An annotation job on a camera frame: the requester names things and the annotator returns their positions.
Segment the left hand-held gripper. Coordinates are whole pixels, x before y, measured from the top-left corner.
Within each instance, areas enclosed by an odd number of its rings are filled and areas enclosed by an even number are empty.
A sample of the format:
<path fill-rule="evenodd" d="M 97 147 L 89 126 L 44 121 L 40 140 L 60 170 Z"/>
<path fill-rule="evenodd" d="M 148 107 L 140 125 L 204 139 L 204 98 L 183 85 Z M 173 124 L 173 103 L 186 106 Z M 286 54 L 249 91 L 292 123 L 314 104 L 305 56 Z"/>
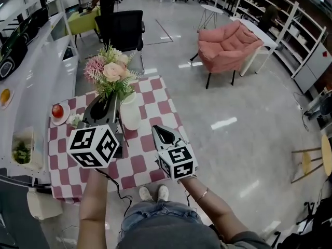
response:
<path fill-rule="evenodd" d="M 82 168 L 108 168 L 123 157 L 123 134 L 116 122 L 118 97 L 108 100 L 97 96 L 86 108 L 84 122 L 112 123 L 76 129 L 71 132 L 66 152 Z"/>

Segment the white flower bouquet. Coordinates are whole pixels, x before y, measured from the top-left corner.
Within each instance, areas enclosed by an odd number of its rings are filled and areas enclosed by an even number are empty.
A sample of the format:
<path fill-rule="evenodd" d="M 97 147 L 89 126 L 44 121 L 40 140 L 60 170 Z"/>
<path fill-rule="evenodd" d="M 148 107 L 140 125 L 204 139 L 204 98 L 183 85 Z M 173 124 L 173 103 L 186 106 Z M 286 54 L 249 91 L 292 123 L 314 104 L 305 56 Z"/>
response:
<path fill-rule="evenodd" d="M 78 123 L 83 120 L 84 113 L 69 115 L 66 123 L 70 124 L 73 128 L 77 128 Z"/>

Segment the white vase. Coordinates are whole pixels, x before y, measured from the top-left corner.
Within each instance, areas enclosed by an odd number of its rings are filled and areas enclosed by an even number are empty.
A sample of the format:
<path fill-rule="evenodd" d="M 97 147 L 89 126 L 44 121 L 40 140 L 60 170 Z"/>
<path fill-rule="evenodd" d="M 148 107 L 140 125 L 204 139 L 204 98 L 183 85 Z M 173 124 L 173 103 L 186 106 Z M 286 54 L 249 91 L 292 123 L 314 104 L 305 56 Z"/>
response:
<path fill-rule="evenodd" d="M 141 113 L 136 92 L 131 93 L 122 101 L 120 116 L 122 123 L 128 130 L 134 131 L 140 127 Z"/>

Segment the pink flower bouquet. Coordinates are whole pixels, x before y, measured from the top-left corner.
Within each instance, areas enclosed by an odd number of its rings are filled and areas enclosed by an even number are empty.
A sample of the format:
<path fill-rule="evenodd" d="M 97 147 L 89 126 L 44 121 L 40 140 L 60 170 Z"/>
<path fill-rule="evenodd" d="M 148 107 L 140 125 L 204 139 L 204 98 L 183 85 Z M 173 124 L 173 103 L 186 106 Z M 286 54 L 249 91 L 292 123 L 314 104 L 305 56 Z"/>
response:
<path fill-rule="evenodd" d="M 84 68 L 84 76 L 93 84 L 100 100 L 99 105 L 106 106 L 111 98 L 117 97 L 124 106 L 137 106 L 137 98 L 132 83 L 140 77 L 140 73 L 128 68 L 137 50 L 130 55 L 108 45 L 99 53 L 88 58 Z"/>

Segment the person's left forearm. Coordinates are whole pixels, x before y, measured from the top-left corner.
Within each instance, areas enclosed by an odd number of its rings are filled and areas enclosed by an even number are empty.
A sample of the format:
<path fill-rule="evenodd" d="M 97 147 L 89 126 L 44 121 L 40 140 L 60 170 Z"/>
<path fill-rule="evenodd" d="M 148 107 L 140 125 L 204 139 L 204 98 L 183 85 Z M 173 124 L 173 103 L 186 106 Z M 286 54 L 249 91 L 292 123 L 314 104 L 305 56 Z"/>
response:
<path fill-rule="evenodd" d="M 79 206 L 77 249 L 107 249 L 105 219 L 108 179 L 91 170 Z"/>

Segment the person's right forearm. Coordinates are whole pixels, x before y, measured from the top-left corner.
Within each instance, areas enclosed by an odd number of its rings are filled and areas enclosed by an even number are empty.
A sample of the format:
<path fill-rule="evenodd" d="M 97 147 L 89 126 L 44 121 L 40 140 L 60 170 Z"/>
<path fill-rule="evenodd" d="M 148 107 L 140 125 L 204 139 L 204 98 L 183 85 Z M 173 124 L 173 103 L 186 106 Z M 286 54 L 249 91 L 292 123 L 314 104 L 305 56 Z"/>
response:
<path fill-rule="evenodd" d="M 199 205 L 226 242 L 248 228 L 236 217 L 231 207 L 217 194 L 209 190 L 198 178 L 179 180 Z"/>

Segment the red white checkered tablecloth table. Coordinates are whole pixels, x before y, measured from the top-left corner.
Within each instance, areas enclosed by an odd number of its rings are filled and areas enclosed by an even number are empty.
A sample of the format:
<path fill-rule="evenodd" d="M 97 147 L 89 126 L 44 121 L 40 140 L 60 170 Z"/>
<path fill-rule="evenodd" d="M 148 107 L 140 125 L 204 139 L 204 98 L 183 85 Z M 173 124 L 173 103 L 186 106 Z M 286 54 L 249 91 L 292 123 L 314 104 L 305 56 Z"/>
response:
<path fill-rule="evenodd" d="M 133 86 L 141 113 L 141 124 L 134 131 L 125 129 L 128 145 L 123 149 L 123 158 L 113 159 L 109 165 L 109 174 L 120 189 L 134 188 L 166 178 L 155 162 L 156 149 L 151 132 L 153 125 L 175 129 L 184 140 L 188 140 L 161 76 L 141 78 Z M 89 171 L 80 168 L 66 153 L 72 130 L 68 121 L 59 126 L 49 122 L 48 164 L 53 197 L 74 204 L 82 197 Z"/>

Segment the white perforated basket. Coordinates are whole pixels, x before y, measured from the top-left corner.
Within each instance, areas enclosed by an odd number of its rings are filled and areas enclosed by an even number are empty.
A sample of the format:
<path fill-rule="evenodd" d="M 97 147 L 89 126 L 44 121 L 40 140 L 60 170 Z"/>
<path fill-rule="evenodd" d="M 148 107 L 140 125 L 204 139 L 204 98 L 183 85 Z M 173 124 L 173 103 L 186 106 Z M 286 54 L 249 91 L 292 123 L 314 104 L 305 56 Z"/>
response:
<path fill-rule="evenodd" d="M 27 164 L 18 164 L 31 170 L 41 170 L 44 166 L 44 150 L 43 138 L 34 131 L 33 127 L 27 127 L 24 130 L 17 131 L 12 137 L 12 151 L 19 142 L 23 142 L 25 146 L 31 150 L 30 162 Z"/>

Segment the green artificial leaves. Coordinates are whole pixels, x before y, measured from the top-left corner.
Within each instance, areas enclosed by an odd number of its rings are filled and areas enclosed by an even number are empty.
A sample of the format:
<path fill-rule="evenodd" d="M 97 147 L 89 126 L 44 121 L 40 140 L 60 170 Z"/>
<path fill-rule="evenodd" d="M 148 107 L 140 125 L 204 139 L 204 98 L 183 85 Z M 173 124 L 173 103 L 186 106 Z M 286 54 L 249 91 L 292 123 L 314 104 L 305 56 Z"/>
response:
<path fill-rule="evenodd" d="M 18 164 L 27 164 L 30 162 L 30 152 L 23 142 L 19 142 L 12 151 L 12 156 Z"/>

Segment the green cloth covered table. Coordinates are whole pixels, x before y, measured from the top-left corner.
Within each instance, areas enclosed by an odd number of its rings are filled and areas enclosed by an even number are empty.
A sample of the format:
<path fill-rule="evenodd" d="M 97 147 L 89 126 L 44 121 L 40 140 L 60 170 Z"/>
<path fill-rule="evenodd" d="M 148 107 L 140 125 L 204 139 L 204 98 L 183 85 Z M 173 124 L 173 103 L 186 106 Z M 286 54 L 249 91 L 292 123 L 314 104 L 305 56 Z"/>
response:
<path fill-rule="evenodd" d="M 95 21 L 97 16 L 101 15 L 99 7 L 95 7 L 91 12 L 86 13 L 84 9 L 82 13 L 74 12 L 68 18 L 68 25 L 71 31 L 71 34 L 76 36 L 90 30 L 94 30 L 97 34 L 99 40 L 101 39 L 99 27 Z"/>

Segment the cream plastic canister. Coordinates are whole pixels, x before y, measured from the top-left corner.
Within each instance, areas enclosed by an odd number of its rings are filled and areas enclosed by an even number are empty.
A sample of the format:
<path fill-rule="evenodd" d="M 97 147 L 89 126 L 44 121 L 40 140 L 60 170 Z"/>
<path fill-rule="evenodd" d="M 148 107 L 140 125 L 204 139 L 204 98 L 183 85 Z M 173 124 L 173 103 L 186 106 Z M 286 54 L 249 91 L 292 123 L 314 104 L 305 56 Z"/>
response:
<path fill-rule="evenodd" d="M 63 213 L 61 202 L 52 195 L 29 188 L 26 197 L 30 214 L 38 220 L 56 217 Z"/>

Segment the white rectangular table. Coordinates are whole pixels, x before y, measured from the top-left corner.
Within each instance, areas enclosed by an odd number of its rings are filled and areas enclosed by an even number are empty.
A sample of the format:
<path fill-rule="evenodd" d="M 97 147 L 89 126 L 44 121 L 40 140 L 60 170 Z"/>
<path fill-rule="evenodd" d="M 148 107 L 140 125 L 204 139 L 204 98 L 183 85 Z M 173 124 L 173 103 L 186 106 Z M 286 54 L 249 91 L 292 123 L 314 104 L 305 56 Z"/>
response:
<path fill-rule="evenodd" d="M 236 17 L 230 17 L 232 21 L 239 20 L 241 21 L 250 31 L 252 31 L 260 40 L 262 40 L 263 45 L 255 50 L 255 52 L 252 54 L 250 59 L 248 61 L 245 61 L 244 67 L 241 68 L 240 71 L 240 76 L 244 76 L 245 73 L 247 72 L 248 68 L 250 65 L 253 63 L 254 59 L 259 55 L 259 54 L 264 54 L 266 55 L 265 60 L 261 64 L 258 70 L 255 71 L 255 74 L 258 74 L 261 69 L 265 66 L 265 63 L 267 60 L 271 57 L 271 55 L 274 53 L 276 47 L 278 46 L 276 42 L 274 42 L 266 33 L 264 33 L 261 29 L 259 29 L 254 23 L 245 20 L 245 19 L 240 19 Z"/>

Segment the white storage rack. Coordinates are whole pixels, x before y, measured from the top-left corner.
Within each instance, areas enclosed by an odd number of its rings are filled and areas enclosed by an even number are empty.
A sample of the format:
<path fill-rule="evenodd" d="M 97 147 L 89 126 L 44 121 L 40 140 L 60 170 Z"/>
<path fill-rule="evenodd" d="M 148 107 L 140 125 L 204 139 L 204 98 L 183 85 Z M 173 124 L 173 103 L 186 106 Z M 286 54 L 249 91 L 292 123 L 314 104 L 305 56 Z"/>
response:
<path fill-rule="evenodd" d="M 264 13 L 272 7 L 278 8 L 277 17 L 264 32 L 277 44 L 273 52 L 277 59 L 307 92 L 332 64 L 327 24 L 296 0 L 238 0 L 233 15 L 261 27 Z"/>

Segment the yellow round side table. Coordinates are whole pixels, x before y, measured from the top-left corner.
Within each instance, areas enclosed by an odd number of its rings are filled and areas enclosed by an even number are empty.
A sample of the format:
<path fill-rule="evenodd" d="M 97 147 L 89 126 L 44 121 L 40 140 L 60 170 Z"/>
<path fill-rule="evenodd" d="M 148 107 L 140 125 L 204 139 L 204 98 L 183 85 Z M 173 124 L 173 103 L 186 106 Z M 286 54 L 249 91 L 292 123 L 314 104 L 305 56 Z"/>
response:
<path fill-rule="evenodd" d="M 321 156 L 312 159 L 310 153 L 314 151 L 320 151 Z M 294 176 L 290 182 L 291 184 L 304 179 L 321 167 L 324 168 L 324 172 L 327 177 L 332 175 L 332 147 L 326 135 L 322 135 L 320 147 L 295 150 L 292 151 L 292 154 L 302 154 L 300 166 L 303 175 L 298 177 Z"/>

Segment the black round floor fan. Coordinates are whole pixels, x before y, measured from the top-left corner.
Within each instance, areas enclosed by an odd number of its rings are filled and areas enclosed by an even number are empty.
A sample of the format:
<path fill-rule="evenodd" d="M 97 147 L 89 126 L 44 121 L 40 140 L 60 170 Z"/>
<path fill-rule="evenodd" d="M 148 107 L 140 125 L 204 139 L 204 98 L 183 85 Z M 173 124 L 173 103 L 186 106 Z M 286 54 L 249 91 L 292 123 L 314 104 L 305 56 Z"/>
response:
<path fill-rule="evenodd" d="M 332 126 L 332 89 L 324 89 L 307 106 L 303 115 L 309 121 L 317 120 L 320 131 Z"/>

